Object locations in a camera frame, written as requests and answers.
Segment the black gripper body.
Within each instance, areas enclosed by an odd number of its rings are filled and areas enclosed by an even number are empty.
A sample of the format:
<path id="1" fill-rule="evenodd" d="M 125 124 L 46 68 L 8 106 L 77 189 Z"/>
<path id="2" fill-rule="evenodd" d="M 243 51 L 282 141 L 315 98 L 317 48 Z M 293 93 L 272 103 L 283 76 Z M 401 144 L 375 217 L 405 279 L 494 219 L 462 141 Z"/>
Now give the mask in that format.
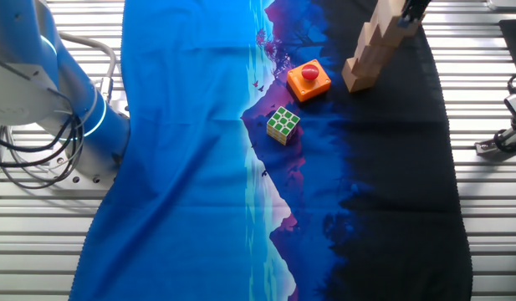
<path id="1" fill-rule="evenodd" d="M 403 6 L 404 17 L 421 17 L 432 0 L 406 0 Z"/>

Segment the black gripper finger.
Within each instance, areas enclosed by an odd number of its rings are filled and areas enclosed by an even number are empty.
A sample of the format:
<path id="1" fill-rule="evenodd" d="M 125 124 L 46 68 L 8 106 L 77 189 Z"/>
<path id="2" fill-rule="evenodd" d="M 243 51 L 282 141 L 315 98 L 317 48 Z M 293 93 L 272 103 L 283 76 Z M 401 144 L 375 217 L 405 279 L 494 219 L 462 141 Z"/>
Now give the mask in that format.
<path id="1" fill-rule="evenodd" d="M 412 24 L 417 25 L 421 21 L 423 11 L 419 9 L 409 8 L 401 13 L 397 26 L 400 28 L 409 28 Z"/>

